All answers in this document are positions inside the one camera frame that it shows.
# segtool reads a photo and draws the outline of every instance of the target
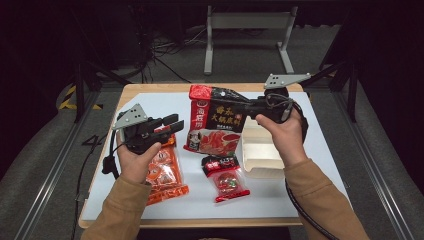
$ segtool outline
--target white container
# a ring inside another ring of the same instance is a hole
[[[271,134],[256,120],[246,119],[241,136],[243,170],[246,177],[283,179],[284,164]]]

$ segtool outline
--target hand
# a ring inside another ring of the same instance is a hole
[[[122,144],[119,134],[116,134],[116,143],[117,146]],[[132,182],[144,184],[146,182],[147,173],[149,172],[149,163],[159,152],[161,146],[162,145],[157,142],[142,155],[131,152],[125,144],[118,147],[117,152],[119,163],[121,164],[121,176]]]
[[[302,120],[296,109],[284,123],[278,124],[264,115],[258,114],[256,121],[272,135],[272,141],[280,153],[286,167],[308,160],[302,140]]]

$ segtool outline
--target red snack package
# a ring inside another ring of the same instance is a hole
[[[242,181],[240,165],[235,156],[205,157],[202,159],[202,168],[218,192],[215,202],[250,195],[250,190]]]
[[[237,148],[246,115],[233,112],[237,102],[245,101],[231,90],[192,85],[191,121],[184,149],[192,152],[232,156]]]
[[[175,134],[162,144],[161,150],[149,164],[146,180],[152,185],[147,205],[188,194],[189,188],[183,183],[176,154]]]

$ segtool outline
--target gray carpet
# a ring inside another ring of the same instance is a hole
[[[288,53],[296,73],[318,71],[337,30],[337,26],[293,30]],[[192,82],[264,82],[270,73],[284,73],[275,47],[276,38],[278,32],[275,31],[264,31],[258,36],[250,36],[241,31],[217,33],[211,76],[203,75],[205,44],[202,42],[187,46],[173,55],[157,56],[180,76]],[[144,72],[149,82],[184,82],[158,61],[149,62],[149,68],[150,73],[148,69]],[[138,75],[130,80],[141,82],[141,77]],[[340,95],[331,93],[326,87],[327,83],[323,79],[305,90],[311,94],[312,106],[340,175],[349,186],[347,192],[355,212],[372,239],[411,239],[410,235],[400,237],[396,232],[393,219],[382,204],[381,195],[365,167],[365,157],[353,136],[352,124],[344,117],[344,108],[337,101]],[[58,104],[66,91],[64,89],[58,96]],[[73,142],[66,165],[52,189],[49,201],[40,209],[39,217],[35,219],[33,228],[27,235],[28,239],[70,239],[78,175],[91,148],[82,143],[93,135],[106,134],[121,91],[122,87],[114,82],[104,83],[95,100],[96,103],[103,104],[104,108],[88,111],[87,118],[79,126],[80,131]],[[360,129],[412,236],[415,239],[424,239],[424,231],[420,228],[420,224],[424,222],[424,198],[407,175],[360,86],[356,112],[358,122],[354,126]],[[74,118],[75,110],[60,110],[22,150],[1,181],[0,239],[14,239],[18,233],[60,154],[68,133],[76,126],[73,124]],[[103,145],[97,147],[87,161],[81,181],[82,193],[89,188],[102,147]],[[290,227],[289,230],[291,239],[307,239],[301,226]],[[82,231],[77,227],[75,239],[79,239]],[[174,235],[169,239],[181,238]],[[276,235],[268,239],[280,238]]]

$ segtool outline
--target tan sleeve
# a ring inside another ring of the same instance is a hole
[[[310,159],[284,169],[287,183],[302,208],[338,239],[369,239],[349,201]],[[327,239],[303,217],[309,239]]]
[[[140,229],[140,219],[151,186],[130,182],[119,177],[103,202],[96,221],[82,234],[81,239],[131,239]]]

